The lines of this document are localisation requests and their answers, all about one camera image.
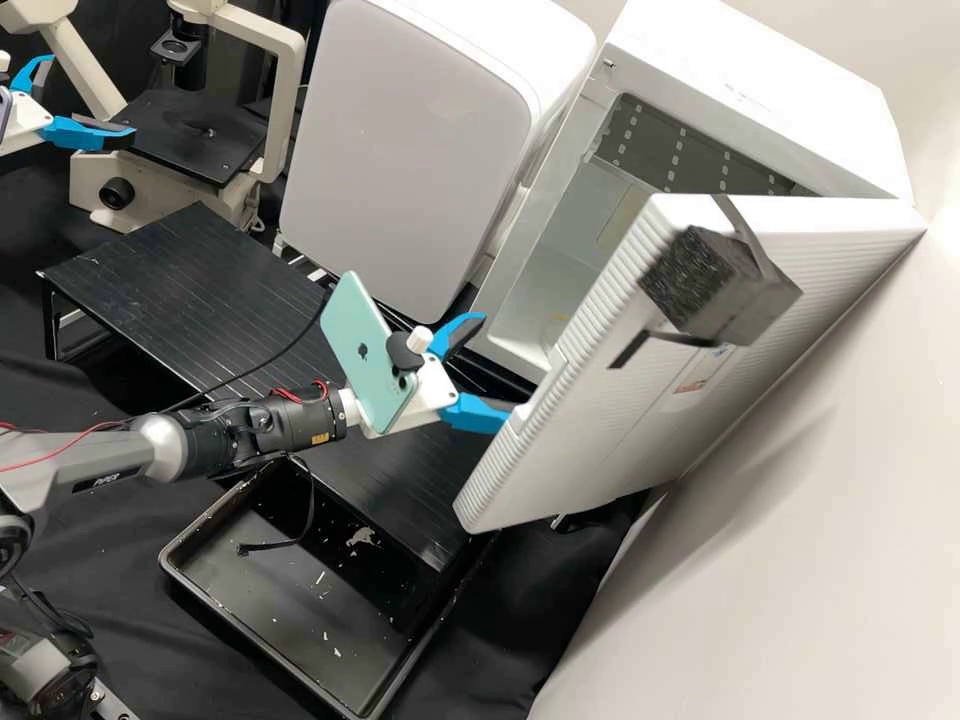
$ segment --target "white appliance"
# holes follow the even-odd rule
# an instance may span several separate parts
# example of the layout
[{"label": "white appliance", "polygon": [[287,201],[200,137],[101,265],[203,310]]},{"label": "white appliance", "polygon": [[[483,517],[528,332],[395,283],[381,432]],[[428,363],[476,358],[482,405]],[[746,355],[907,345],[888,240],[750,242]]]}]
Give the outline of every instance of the white appliance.
[{"label": "white appliance", "polygon": [[539,382],[655,191],[913,202],[875,86],[719,0],[631,0],[495,232],[470,347]]},{"label": "white appliance", "polygon": [[[551,349],[549,374],[457,497],[469,532],[586,510],[680,477],[925,227],[900,200],[732,200],[803,295],[749,346],[637,346],[643,330],[674,330],[641,289],[658,260],[691,226],[735,236],[709,195],[650,197]],[[695,273],[679,287],[695,284]]]},{"label": "white appliance", "polygon": [[439,320],[594,51],[589,27],[550,0],[336,0],[283,241],[334,273],[358,272],[413,319]]}]

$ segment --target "black tray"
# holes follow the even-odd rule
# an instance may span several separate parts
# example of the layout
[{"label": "black tray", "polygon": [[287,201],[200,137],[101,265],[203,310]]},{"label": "black tray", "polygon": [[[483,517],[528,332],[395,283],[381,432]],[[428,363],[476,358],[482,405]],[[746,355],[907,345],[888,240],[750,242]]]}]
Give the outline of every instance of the black tray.
[{"label": "black tray", "polygon": [[301,543],[239,556],[238,543],[303,529],[307,476],[273,461],[174,538],[160,565],[338,712],[376,718],[439,624],[452,576],[437,574],[319,482],[314,490],[314,526]]}]

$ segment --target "mint green smartphone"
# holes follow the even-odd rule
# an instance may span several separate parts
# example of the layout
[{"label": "mint green smartphone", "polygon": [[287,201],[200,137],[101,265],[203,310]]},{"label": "mint green smartphone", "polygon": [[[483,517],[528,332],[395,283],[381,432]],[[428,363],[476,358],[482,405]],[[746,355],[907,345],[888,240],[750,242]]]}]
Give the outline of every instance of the mint green smartphone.
[{"label": "mint green smartphone", "polygon": [[370,425],[390,430],[417,392],[417,374],[394,377],[387,352],[390,327],[353,271],[345,272],[320,316],[320,328],[353,389]]}]

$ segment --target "foam pad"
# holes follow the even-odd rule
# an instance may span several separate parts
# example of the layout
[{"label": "foam pad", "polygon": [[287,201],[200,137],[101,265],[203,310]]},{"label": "foam pad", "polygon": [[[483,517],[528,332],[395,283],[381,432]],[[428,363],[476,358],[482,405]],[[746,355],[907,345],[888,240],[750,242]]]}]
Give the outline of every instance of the foam pad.
[{"label": "foam pad", "polygon": [[751,345],[803,295],[773,269],[764,276],[750,247],[737,238],[691,226],[639,282],[677,330]]}]

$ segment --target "white wall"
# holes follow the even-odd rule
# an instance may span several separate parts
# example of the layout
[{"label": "white wall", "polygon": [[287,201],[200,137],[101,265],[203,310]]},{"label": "white wall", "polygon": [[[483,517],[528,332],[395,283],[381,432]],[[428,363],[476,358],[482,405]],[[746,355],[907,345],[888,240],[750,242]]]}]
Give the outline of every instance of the white wall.
[{"label": "white wall", "polygon": [[602,43],[610,32],[613,21],[617,19],[624,5],[624,0],[554,0],[554,2],[589,24],[597,36],[598,43]]},{"label": "white wall", "polygon": [[735,4],[888,90],[936,218],[656,508],[531,718],[957,718],[960,8]]},{"label": "white wall", "polygon": [[887,96],[922,211],[932,215],[960,146],[960,5],[954,0],[725,0]]}]

